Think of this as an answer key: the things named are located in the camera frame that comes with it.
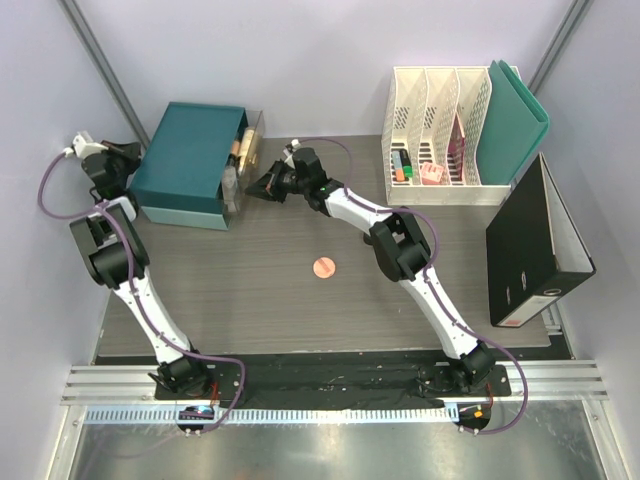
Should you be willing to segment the clear smoky drawer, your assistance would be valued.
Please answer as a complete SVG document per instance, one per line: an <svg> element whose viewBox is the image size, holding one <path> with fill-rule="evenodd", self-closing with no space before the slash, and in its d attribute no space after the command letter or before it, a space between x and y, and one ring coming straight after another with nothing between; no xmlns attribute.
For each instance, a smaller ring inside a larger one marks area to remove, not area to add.
<svg viewBox="0 0 640 480"><path fill-rule="evenodd" d="M245 112L247 125L240 129L232 143L221 180L223 212L233 216L240 212L246 188L258 164L259 146L264 136L262 110Z"/></svg>

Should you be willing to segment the clear blue label bottle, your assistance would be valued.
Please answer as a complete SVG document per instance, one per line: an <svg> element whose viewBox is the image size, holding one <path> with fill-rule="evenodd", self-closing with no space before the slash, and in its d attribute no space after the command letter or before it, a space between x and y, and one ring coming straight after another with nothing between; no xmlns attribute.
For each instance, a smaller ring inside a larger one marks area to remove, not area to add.
<svg viewBox="0 0 640 480"><path fill-rule="evenodd" d="M229 165L225 168L222 181L222 194L224 204L229 213L238 212L237 193L238 193L238 178L237 172L234 166Z"/></svg>

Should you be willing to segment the cream gold pump bottle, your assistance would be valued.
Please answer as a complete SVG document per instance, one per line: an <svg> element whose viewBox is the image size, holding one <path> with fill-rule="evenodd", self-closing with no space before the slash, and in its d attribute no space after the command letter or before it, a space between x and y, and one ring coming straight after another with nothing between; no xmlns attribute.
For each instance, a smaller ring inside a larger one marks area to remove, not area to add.
<svg viewBox="0 0 640 480"><path fill-rule="evenodd" d="M256 128L248 127L245 129L242 140L240 142L239 157L237 162L237 173L242 176L253 155L252 145L256 136Z"/></svg>

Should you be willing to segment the teal drawer organizer box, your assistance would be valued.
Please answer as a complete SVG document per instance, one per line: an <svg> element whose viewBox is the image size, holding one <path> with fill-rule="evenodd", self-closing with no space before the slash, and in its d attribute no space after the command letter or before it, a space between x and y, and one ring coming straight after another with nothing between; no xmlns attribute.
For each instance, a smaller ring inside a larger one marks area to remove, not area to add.
<svg viewBox="0 0 640 480"><path fill-rule="evenodd" d="M239 106L171 102L130 183L155 224L227 231L222 185L235 140L248 126Z"/></svg>

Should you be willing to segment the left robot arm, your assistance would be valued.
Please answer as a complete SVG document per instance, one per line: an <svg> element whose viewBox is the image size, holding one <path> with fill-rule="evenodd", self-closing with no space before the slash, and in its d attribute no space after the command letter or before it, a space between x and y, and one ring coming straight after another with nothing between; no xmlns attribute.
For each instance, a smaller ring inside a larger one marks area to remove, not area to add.
<svg viewBox="0 0 640 480"><path fill-rule="evenodd" d="M149 255L133 222L139 213L129 177L141 165L141 145L96 142L80 132L72 151L92 182L95 209L70 224L81 258L92 279L129 308L152 345L158 364L150 375L165 390L205 397L213 375L198 351L175 324L151 280Z"/></svg>

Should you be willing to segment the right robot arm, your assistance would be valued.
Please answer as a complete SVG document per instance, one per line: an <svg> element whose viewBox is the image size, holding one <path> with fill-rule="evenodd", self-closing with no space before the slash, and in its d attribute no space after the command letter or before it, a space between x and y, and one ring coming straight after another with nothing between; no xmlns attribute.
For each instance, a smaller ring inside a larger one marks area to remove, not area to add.
<svg viewBox="0 0 640 480"><path fill-rule="evenodd" d="M290 149L286 159L275 161L245 193L278 203L300 195L312 210L360 230L373 248L379 270L408 292L435 330L454 388L472 395L486 385L495 358L446 295L434 268L436 250L418 224L417 211L384 208L360 197L330 178L310 147Z"/></svg>

